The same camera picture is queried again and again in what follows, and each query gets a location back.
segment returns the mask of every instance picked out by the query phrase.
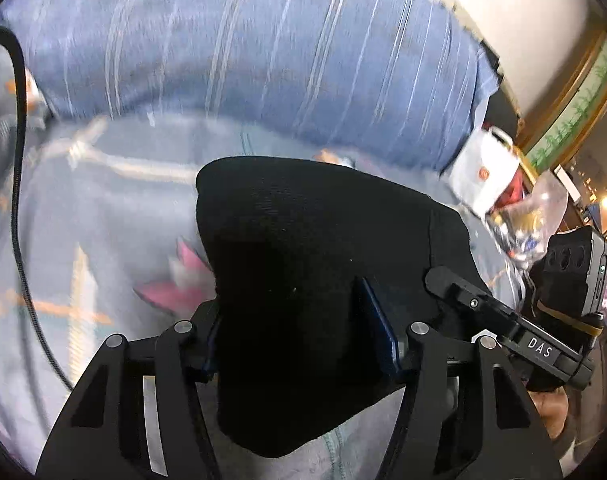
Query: wall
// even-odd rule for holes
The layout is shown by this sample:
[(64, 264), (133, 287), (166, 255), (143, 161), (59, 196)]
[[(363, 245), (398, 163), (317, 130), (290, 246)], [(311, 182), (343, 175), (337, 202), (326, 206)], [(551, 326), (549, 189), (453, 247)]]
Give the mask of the wall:
[(525, 115), (586, 30), (589, 0), (459, 0), (499, 54)]

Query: plastic bag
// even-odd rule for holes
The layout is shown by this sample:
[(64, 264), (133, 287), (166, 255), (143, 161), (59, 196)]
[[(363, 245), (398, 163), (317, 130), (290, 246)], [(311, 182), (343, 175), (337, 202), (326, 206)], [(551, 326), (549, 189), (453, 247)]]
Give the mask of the plastic bag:
[(520, 269), (530, 269), (545, 256), (568, 206), (568, 192), (550, 172), (536, 181), (533, 192), (521, 202), (487, 215), (490, 230)]

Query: black object behind pillow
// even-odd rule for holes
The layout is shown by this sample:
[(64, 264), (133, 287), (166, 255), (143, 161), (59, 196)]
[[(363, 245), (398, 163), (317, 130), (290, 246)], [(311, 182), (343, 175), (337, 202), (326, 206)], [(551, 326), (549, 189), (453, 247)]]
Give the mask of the black object behind pillow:
[(423, 277), (447, 266), (488, 290), (458, 213), (342, 166), (216, 160), (196, 181), (197, 223), (216, 276), (221, 429), (266, 457), (332, 430), (399, 386), (382, 377), (352, 308), (354, 278), (416, 320), (470, 338)]

